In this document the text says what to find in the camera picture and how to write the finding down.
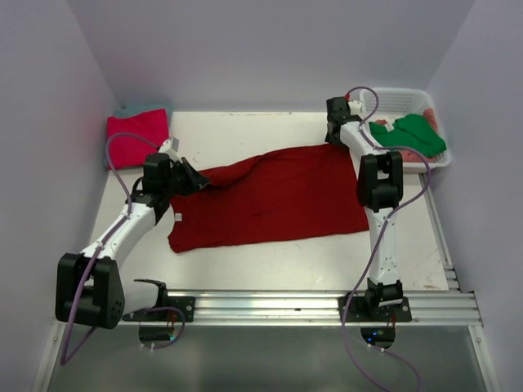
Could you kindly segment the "dark red t shirt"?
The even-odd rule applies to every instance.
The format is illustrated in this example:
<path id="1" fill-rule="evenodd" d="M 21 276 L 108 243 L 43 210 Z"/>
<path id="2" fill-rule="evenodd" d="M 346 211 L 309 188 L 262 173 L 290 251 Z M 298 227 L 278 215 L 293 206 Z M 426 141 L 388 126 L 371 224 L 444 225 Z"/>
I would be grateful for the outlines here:
<path id="1" fill-rule="evenodd" d="M 168 236 L 175 253 L 369 228 L 350 153 L 335 145 L 279 149 L 202 173 L 207 186 L 171 201 L 181 217 Z"/>

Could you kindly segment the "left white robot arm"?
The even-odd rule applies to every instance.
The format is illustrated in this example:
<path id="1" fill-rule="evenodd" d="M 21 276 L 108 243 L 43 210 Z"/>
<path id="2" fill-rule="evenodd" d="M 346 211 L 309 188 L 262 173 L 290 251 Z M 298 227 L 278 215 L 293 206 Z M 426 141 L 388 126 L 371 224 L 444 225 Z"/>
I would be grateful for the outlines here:
<path id="1" fill-rule="evenodd" d="M 176 196 L 209 185 L 185 158 L 154 153 L 129 190 L 123 210 L 110 227 L 77 254 L 64 254 L 57 266 L 55 316 L 61 322 L 113 329 L 126 314 L 143 312 L 151 320 L 170 310 L 165 283 L 139 278 L 123 283 L 120 270 L 140 240 L 170 208 Z"/>

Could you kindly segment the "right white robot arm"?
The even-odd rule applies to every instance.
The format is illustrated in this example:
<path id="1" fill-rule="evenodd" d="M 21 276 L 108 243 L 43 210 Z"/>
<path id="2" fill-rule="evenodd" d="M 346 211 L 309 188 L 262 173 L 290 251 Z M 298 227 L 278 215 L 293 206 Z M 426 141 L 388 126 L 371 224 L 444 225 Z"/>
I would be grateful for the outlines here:
<path id="1" fill-rule="evenodd" d="M 352 322 L 384 321 L 401 309 L 403 286 L 396 257 L 396 217 L 391 213 L 404 195 L 402 156 L 388 151 L 362 122 L 358 104 L 344 96 L 326 100 L 325 141 L 347 147 L 360 160 L 356 197 L 369 223 L 371 263 L 364 295 L 346 300 L 342 318 Z"/>

